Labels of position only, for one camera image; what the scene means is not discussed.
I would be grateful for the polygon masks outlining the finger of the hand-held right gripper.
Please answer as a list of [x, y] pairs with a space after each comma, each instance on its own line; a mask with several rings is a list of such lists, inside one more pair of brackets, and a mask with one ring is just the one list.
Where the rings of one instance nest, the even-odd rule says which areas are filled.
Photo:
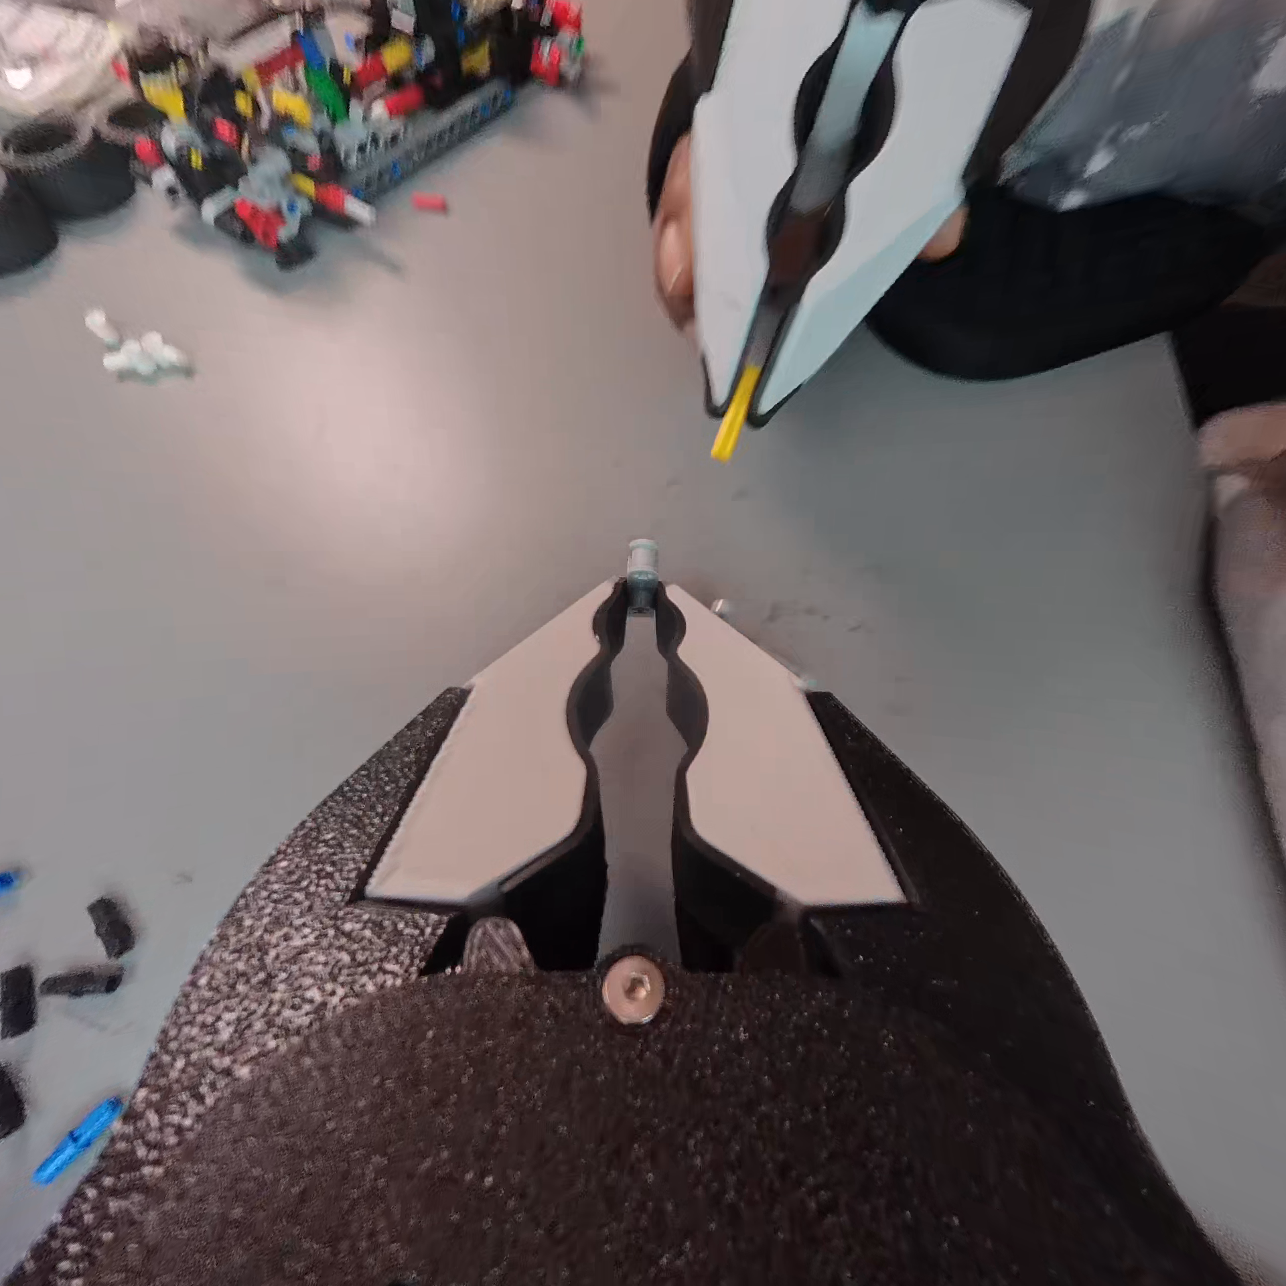
[[940, 2], [877, 14], [860, 4], [848, 36], [871, 45], [898, 18], [862, 119], [872, 140], [840, 194], [836, 249], [808, 279], [753, 402], [764, 426], [871, 315], [955, 210], [963, 177], [1027, 30], [1018, 4]]
[[839, 180], [814, 183], [810, 135], [852, 4], [689, 4], [687, 134], [695, 338], [712, 417], [758, 370], [745, 419], [820, 259]]

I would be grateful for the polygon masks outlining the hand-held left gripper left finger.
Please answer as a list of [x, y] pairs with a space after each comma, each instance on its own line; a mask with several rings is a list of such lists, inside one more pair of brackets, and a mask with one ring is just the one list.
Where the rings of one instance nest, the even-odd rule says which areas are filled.
[[623, 581], [571, 604], [484, 668], [407, 789], [361, 902], [447, 919], [428, 971], [462, 962], [485, 919], [513, 922], [539, 971], [588, 973], [606, 901], [600, 775], [614, 711]]

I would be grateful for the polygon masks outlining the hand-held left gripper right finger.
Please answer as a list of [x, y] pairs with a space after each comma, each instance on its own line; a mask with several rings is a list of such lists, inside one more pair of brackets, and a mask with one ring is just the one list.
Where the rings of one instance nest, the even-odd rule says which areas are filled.
[[683, 743], [670, 830], [683, 964], [733, 971], [764, 930], [793, 938], [816, 913], [906, 905], [805, 684], [676, 586], [657, 590], [653, 619]]

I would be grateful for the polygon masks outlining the yellow toy axle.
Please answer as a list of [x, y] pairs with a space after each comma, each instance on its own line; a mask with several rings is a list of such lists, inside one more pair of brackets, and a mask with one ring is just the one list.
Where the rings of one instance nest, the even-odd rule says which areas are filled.
[[710, 458], [713, 462], [728, 463], [735, 457], [742, 432], [748, 423], [753, 399], [756, 397], [756, 391], [761, 383], [761, 376], [762, 368], [759, 365], [745, 365], [741, 371], [719, 422], [716, 439], [712, 445]]

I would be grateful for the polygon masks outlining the group of small brick pins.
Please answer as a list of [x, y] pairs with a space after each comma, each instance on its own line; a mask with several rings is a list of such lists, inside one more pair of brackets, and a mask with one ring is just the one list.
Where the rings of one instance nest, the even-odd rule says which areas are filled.
[[[1, 1039], [29, 1036], [38, 1020], [40, 1000], [84, 1000], [116, 993], [124, 982], [124, 959], [136, 947], [134, 925], [113, 896], [99, 896], [85, 910], [93, 936], [104, 951], [104, 964], [75, 967], [38, 977], [35, 967], [21, 964], [3, 970]], [[89, 1109], [41, 1158], [30, 1175], [32, 1187], [52, 1190], [75, 1166], [99, 1146], [124, 1117], [127, 1095], [116, 1092]]]

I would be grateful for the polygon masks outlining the person's right forearm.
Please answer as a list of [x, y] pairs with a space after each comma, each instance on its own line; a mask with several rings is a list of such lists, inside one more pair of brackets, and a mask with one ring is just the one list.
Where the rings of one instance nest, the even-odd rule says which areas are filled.
[[1093, 4], [1001, 184], [1056, 212], [1166, 197], [1283, 217], [1284, 4]]

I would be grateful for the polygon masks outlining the grey desk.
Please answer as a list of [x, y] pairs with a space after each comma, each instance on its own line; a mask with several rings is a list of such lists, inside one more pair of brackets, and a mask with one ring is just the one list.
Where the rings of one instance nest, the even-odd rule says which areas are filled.
[[[3, 282], [3, 964], [121, 993], [3, 1042], [3, 1270], [85, 1173], [191, 965], [297, 824], [627, 541], [727, 599], [987, 844], [1052, 933], [1177, 1189], [1283, 1278], [1283, 870], [1200, 595], [1166, 345], [960, 386], [860, 333], [730, 466], [655, 307], [643, 180], [683, 4], [586, 4], [537, 93], [370, 235], [277, 273], [139, 194]], [[102, 370], [84, 315], [196, 371]]]

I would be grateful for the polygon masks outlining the person's right hand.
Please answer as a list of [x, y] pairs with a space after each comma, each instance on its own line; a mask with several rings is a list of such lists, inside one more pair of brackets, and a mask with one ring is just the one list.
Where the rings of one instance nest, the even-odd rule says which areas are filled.
[[692, 235], [690, 138], [681, 137], [667, 163], [652, 218], [653, 289], [670, 325], [695, 325], [695, 250]]

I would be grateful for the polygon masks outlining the brick-built toy car chassis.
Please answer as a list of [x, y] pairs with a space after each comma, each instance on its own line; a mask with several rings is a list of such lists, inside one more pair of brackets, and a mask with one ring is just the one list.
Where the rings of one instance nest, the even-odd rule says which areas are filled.
[[142, 125], [136, 175], [278, 270], [317, 223], [375, 224], [375, 201], [508, 112], [528, 85], [577, 86], [580, 4], [258, 4], [222, 37], [141, 30], [112, 71]]

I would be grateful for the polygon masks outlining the long white connector piece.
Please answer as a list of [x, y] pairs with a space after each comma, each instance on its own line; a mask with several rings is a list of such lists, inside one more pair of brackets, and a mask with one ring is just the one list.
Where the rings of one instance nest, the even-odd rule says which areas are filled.
[[188, 379], [196, 371], [183, 350], [154, 331], [121, 341], [102, 354], [101, 367], [119, 380], [144, 383]]

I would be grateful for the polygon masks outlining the sticker sheet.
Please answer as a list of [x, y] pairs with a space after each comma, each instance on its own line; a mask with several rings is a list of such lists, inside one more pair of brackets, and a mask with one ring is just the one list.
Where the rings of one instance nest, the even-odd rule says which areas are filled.
[[118, 82], [116, 30], [55, 4], [1, 4], [1, 116], [35, 119], [99, 100]]

